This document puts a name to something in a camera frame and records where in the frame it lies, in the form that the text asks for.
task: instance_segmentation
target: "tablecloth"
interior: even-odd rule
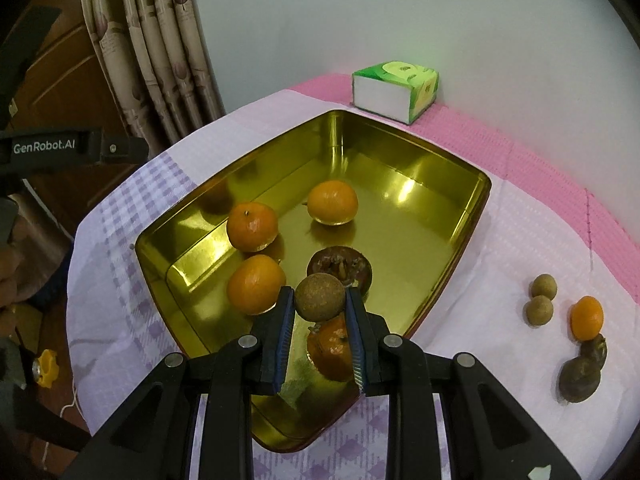
[[[140,232],[236,158],[325,111],[350,107],[350,100],[349,77],[330,75],[240,108],[144,165],[84,219],[66,323],[92,433],[177,350],[133,250]],[[412,339],[434,354],[475,354],[584,480],[600,478],[640,419],[640,250],[588,190],[497,130],[440,104],[412,126],[383,122],[459,155],[492,180],[468,248]],[[532,329],[522,307],[530,280],[542,272],[558,280],[556,312]],[[562,363],[577,355],[567,315],[586,294],[604,304],[609,357],[596,394],[567,404],[556,387]],[[255,478],[384,478],[387,415],[386,399],[362,398],[300,452],[275,454],[254,443]]]

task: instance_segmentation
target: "curtain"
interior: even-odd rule
[[[81,0],[121,117],[161,153],[223,111],[193,0]]]

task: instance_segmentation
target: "tissue box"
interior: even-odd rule
[[[351,80],[355,106],[411,124],[436,98],[439,76],[433,68],[390,61],[358,70]]]

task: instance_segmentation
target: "white wall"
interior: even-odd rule
[[[197,0],[226,110],[401,59],[588,187],[640,240],[640,50],[607,0]]]

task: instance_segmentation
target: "mandarin orange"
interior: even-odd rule
[[[604,312],[602,305],[593,296],[580,298],[571,309],[571,332],[578,341],[590,341],[602,329]]]
[[[238,204],[229,213],[226,235],[239,251],[257,253],[278,236],[278,217],[273,209],[260,202]]]
[[[325,225],[342,225],[358,212],[358,197],[353,187],[341,180],[321,182],[309,192],[306,210]]]
[[[306,354],[316,369],[331,381],[346,382],[353,377],[344,314],[312,329],[306,338]]]
[[[226,295],[240,312],[256,316],[276,303],[280,287],[286,282],[284,271],[274,260],[256,254],[242,262],[231,275]]]

